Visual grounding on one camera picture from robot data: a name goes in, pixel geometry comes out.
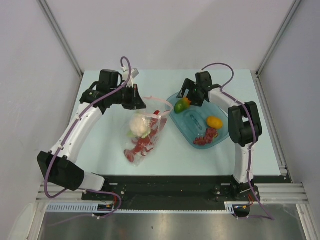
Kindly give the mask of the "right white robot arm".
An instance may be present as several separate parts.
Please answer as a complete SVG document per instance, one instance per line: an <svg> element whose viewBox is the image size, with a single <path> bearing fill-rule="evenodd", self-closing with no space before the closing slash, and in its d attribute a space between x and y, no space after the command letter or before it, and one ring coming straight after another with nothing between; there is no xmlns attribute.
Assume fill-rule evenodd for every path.
<svg viewBox="0 0 320 240"><path fill-rule="evenodd" d="M235 169L230 184L230 194L242 201L253 191L252 170L254 145L262 135L262 124L257 104L254 101L242 103L224 90L224 85L212 84L208 71L195 74L195 81L185 79L177 98L186 97L191 105L201 107L204 101L217 105L228 114L229 137L235 144Z"/></svg>

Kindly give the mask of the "green orange toy mango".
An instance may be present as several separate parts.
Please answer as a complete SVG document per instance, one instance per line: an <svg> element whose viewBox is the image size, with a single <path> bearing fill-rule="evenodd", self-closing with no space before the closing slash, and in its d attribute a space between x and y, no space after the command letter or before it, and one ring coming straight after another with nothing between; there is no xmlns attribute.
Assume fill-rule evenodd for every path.
<svg viewBox="0 0 320 240"><path fill-rule="evenodd" d="M180 114L191 106L191 101L187 97L183 97L177 101L174 106L174 112Z"/></svg>

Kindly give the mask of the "clear pink zip top bag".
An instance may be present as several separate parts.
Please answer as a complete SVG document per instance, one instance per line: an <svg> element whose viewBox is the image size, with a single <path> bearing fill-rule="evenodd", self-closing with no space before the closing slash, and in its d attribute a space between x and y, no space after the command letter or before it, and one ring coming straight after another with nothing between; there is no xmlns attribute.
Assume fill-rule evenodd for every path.
<svg viewBox="0 0 320 240"><path fill-rule="evenodd" d="M121 147L125 159L139 165L156 147L173 110L168 101L143 97L146 108L134 110L121 129Z"/></svg>

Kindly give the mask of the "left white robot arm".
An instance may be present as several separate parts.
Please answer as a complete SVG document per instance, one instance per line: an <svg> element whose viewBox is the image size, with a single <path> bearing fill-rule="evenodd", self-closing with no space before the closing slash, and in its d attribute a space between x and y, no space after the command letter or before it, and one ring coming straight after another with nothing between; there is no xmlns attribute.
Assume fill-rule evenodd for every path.
<svg viewBox="0 0 320 240"><path fill-rule="evenodd" d="M126 110L147 107L134 83L138 74L136 68L123 73L100 71L99 79L82 94L78 109L61 138L48 152L41 151L37 156L46 187L52 183L64 190L91 190L100 200L110 196L111 188L105 184L105 178L82 170L76 162L89 133L108 108L113 105L121 105Z"/></svg>

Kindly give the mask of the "white toy cauliflower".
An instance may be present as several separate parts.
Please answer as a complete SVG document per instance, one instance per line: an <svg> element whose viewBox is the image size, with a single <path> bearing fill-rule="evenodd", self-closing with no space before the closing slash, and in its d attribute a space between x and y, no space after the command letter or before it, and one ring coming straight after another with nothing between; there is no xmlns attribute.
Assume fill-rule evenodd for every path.
<svg viewBox="0 0 320 240"><path fill-rule="evenodd" d="M135 114L129 121L128 137L145 139L151 133L151 120L143 114Z"/></svg>

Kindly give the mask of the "purple toy grapes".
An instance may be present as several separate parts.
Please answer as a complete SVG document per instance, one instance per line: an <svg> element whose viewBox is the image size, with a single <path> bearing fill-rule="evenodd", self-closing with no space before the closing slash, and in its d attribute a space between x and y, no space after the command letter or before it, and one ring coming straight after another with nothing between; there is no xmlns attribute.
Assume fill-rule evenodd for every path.
<svg viewBox="0 0 320 240"><path fill-rule="evenodd" d="M194 145L205 146L211 144L215 138L219 136L218 131L215 128L207 128L204 136L196 137L193 141Z"/></svg>

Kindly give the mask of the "yellow toy lemon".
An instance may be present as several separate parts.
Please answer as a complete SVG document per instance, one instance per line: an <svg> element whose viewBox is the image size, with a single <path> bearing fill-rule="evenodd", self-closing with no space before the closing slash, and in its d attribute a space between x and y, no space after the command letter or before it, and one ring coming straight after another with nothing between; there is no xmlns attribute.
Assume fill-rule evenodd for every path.
<svg viewBox="0 0 320 240"><path fill-rule="evenodd" d="M213 129L221 129L223 127L223 121L216 116L208 116L206 118L206 124Z"/></svg>

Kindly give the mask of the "red toy lobster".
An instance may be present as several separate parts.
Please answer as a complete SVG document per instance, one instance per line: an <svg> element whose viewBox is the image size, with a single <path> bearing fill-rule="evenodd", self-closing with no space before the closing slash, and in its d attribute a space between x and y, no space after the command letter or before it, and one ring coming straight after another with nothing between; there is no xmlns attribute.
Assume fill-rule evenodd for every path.
<svg viewBox="0 0 320 240"><path fill-rule="evenodd" d="M126 136L129 138L129 143L132 145L132 147L127 147L123 151L123 153L130 163L136 163L140 161L155 148L157 142L159 141L160 134L167 123L167 115L169 113L169 111L160 112L159 110L156 110L153 114L145 112L135 113L145 115L147 118L150 119L151 132L144 139L142 139L141 137L128 137L127 133L130 129L130 121L128 122L128 130Z"/></svg>

